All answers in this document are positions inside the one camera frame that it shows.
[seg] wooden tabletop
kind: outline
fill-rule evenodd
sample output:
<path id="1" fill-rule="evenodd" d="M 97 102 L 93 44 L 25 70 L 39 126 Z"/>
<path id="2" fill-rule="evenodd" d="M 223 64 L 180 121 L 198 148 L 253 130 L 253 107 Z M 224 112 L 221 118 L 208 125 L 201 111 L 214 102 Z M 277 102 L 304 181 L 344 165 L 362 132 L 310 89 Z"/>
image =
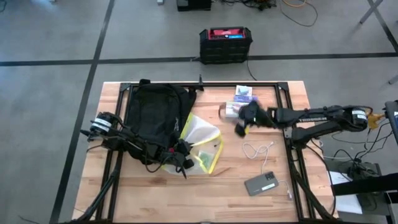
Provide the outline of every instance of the wooden tabletop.
<path id="1" fill-rule="evenodd" d="M 104 83 L 98 112 L 114 113 L 119 84 Z M 289 82 L 289 88 L 294 109 L 310 107 L 303 82 Z M 285 184 L 280 184 L 255 197 L 250 197 L 246 191 L 243 182 L 261 173 L 261 165 L 265 157 L 260 155 L 254 160 L 248 159 L 241 148 L 244 142 L 259 147 L 274 141 L 275 144 L 270 148 L 264 172 L 273 171 L 278 180 L 285 180 L 289 183 L 290 189 L 292 187 L 281 131 L 251 128 L 249 134 L 241 139 L 234 133 L 232 124 L 220 121 L 218 107 L 225 101 L 232 101 L 234 91 L 235 88 L 231 87 L 207 87 L 204 92 L 198 91 L 198 97 L 192 109 L 193 114 L 217 126 L 221 131 L 224 149 L 214 172 L 211 175 L 189 176 L 187 180 L 181 176 L 168 174 L 164 170 L 151 174 L 146 171 L 140 161 L 125 153 L 114 222 L 297 221 L 295 204 L 293 200 L 289 200 Z M 259 97 L 264 108 L 276 107 L 273 88 L 254 87 L 252 93 Z M 123 103 L 121 117 L 123 117 L 125 104 L 126 100 Z M 98 144 L 100 144 L 99 141 L 92 142 L 90 146 Z M 106 154 L 107 151 L 102 148 L 93 149 L 87 154 L 73 218 L 79 217 L 82 214 L 80 210 L 86 210 L 99 192 Z M 325 166 L 312 151 L 304 150 L 303 154 L 311 190 L 330 212 L 333 194 Z M 106 198 L 104 217 L 108 211 L 109 198 L 110 193 Z M 303 198 L 302 195 L 305 216 L 308 216 Z"/>

